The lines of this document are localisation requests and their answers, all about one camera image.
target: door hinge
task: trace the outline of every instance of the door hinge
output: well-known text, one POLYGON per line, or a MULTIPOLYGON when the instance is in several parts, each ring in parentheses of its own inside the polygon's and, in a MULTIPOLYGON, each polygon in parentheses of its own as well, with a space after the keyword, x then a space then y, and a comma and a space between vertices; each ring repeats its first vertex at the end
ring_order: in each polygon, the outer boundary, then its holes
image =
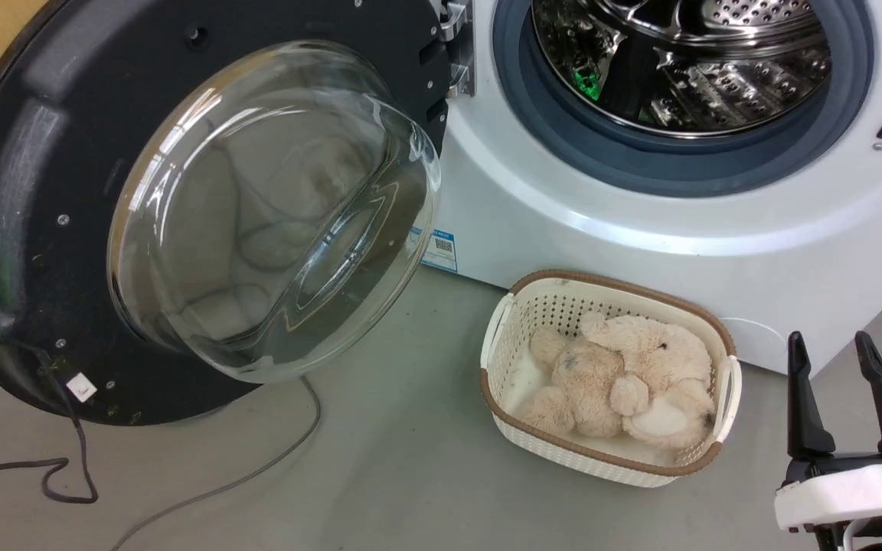
POLYGON ((441 3, 441 41, 451 60, 449 98, 475 95, 475 29, 472 27, 472 0, 441 3))

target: brown basket rim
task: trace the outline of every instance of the brown basket rim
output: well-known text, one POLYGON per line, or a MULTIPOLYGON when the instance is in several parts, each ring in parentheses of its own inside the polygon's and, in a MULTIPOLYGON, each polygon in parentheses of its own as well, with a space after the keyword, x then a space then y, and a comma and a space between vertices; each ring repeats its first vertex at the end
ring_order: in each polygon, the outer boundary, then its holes
MULTIPOLYGON (((530 273, 530 275, 526 275, 525 278, 519 279, 518 282, 511 287, 510 293, 517 295, 526 285, 530 285, 532 282, 538 282, 540 279, 570 279, 574 282, 591 283, 591 285, 599 285, 602 287, 609 287, 609 289, 620 290, 621 292, 629 292, 645 298, 657 300, 658 302, 668 304, 669 306, 680 310, 689 311, 689 313, 706 321, 715 329, 715 331, 717 331, 717 334, 720 335, 720 339, 724 342, 724 347, 726 348, 728 356, 737 355, 734 339, 730 336, 730 332, 724 327, 724 323, 718 320, 717 317, 714 317, 709 311, 672 295, 656 292, 655 290, 647 289, 647 287, 634 285, 634 283, 605 278, 605 276, 602 275, 568 271, 568 269, 543 269, 543 271, 533 272, 530 273)), ((489 373, 485 367, 481 370, 480 383, 482 387, 482 397, 485 399, 485 403, 488 404, 489 409, 492 410, 493 414, 503 422, 507 423, 507 425, 514 426, 514 428, 522 430, 522 432, 526 432, 528 435, 536 437, 536 439, 544 440, 544 442, 549 442, 554 446, 559 446, 567 451, 598 461, 603 461, 603 463, 631 468, 633 471, 656 474, 659 475, 659 477, 684 477, 686 474, 693 474, 696 473, 696 471, 700 471, 701 468, 707 467, 707 465, 717 457, 717 454, 720 453, 720 448, 722 447, 720 442, 711 443, 710 447, 707 448, 707 451, 697 458, 696 461, 678 467, 659 467, 658 465, 650 465, 648 463, 642 463, 641 461, 634 461, 624 457, 599 452, 598 450, 580 444, 568 442, 568 440, 561 439, 560 436, 550 435, 549 432, 542 432, 542 430, 532 428, 532 426, 526 425, 525 422, 519 421, 519 419, 509 415, 499 406, 499 404, 496 403, 495 398, 492 396, 492 390, 489 388, 489 373)))

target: blue and white label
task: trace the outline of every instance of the blue and white label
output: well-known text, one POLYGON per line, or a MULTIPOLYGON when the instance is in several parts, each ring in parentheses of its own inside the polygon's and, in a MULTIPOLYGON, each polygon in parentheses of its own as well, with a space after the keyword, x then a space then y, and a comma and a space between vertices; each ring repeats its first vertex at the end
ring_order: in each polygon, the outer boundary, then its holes
MULTIPOLYGON (((414 227, 410 231, 410 236, 420 235, 421 229, 414 227)), ((458 255, 455 251, 455 235, 447 233, 447 231, 434 230, 427 241, 427 251, 424 251, 424 257, 420 259, 423 264, 434 266, 434 268, 445 269, 448 272, 458 273, 458 255)))

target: beige plush toy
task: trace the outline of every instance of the beige plush toy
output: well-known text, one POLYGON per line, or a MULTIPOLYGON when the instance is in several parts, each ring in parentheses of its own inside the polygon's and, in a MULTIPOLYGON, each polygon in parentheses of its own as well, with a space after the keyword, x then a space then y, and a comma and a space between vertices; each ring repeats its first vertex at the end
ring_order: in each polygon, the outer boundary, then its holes
POLYGON ((578 338, 539 328, 530 350, 550 385, 524 406, 522 421, 553 435, 634 439, 664 449, 705 439, 715 405, 711 359, 685 328, 638 316, 587 313, 578 338))

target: basket handle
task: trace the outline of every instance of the basket handle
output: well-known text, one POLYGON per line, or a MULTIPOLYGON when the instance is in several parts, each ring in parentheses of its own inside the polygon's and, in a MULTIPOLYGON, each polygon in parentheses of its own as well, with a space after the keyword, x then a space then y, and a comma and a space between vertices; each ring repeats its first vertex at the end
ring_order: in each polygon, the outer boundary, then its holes
POLYGON ((727 390, 724 392, 726 409, 724 410, 724 420, 720 424, 720 431, 717 433, 717 442, 720 443, 727 439, 730 428, 734 425, 737 410, 741 406, 741 363, 738 362, 736 356, 728 357, 727 362, 730 362, 731 367, 724 381, 724 384, 727 385, 727 390))
POLYGON ((492 360, 496 341, 499 335, 501 335, 501 329, 505 325, 508 313, 510 313, 512 298, 514 297, 515 294, 508 293, 501 298, 499 304, 496 305, 496 309, 492 312, 492 318, 489 319, 489 327, 485 329, 485 339, 482 341, 482 354, 480 358, 482 369, 486 369, 489 366, 489 361, 492 360))

